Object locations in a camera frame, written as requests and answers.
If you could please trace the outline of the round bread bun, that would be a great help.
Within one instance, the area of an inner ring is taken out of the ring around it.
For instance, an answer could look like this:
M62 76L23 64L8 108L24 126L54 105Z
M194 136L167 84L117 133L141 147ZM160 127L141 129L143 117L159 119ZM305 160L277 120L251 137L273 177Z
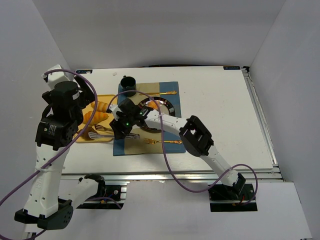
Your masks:
M152 108L152 109L154 109L154 110L158 110L158 109L159 109L159 108L158 108L159 103L158 103L157 101L153 101L153 100L151 100L150 102L148 102L148 103L146 104L146 106L147 106L147 107L150 107L150 108Z

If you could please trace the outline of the brown chocolate croissant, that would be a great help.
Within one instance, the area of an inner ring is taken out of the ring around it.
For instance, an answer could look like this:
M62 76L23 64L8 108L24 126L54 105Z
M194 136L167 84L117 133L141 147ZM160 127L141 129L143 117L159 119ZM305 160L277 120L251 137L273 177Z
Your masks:
M93 139L90 138L89 133L95 133L97 134L98 132L93 129L92 126L88 126L85 131L82 133L82 135L80 136L80 138L84 139L85 141L92 141Z

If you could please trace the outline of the metal tongs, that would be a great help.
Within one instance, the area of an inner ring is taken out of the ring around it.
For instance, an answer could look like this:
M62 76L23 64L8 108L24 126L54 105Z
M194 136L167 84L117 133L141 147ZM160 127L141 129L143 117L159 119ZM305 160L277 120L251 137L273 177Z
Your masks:
M93 129L97 131L97 133L89 132L88 135L93 140L102 139L102 138L111 138L114 139L114 133L111 128L104 127L102 125L96 124L92 126Z

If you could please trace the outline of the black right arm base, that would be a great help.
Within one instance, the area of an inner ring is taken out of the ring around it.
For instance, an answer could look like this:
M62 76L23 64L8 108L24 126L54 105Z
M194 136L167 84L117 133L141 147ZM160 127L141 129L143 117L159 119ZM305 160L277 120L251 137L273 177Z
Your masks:
M208 190L210 211L212 213L257 212L254 186L246 183L239 195L227 191L222 184Z

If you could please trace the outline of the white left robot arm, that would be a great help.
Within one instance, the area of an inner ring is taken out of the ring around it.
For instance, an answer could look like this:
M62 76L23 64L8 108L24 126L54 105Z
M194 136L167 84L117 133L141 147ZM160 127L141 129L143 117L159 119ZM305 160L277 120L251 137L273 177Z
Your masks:
M47 107L38 124L36 142L36 176L28 200L15 213L14 219L23 224L36 224L43 230L62 230L67 227L74 209L91 198L103 197L106 184L102 176L87 174L71 190L59 195L59 186L66 160L67 146L79 134L83 109L94 101L89 86L80 78L71 80L57 64L44 77L50 91L42 98Z

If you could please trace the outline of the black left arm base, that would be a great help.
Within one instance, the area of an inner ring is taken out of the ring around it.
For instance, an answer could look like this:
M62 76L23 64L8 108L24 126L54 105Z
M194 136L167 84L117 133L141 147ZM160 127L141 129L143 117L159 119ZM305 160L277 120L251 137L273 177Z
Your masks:
M117 202L120 207L123 207L126 199L126 185L106 185L105 197L111 198ZM78 206L77 209L86 210L119 210L116 203L111 200L100 199L95 201L87 201Z

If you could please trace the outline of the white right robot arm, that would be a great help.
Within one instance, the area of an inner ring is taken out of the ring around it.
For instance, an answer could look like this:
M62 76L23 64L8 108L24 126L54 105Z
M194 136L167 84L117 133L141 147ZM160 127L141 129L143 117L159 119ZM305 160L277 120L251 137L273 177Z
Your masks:
M185 150L201 158L218 175L222 183L219 190L230 200L241 199L246 179L221 156L212 134L198 117L179 118L163 114L149 106L140 107L129 98L119 105L111 104L106 112L114 117L109 125L116 140L129 135L133 126L161 130L180 137Z

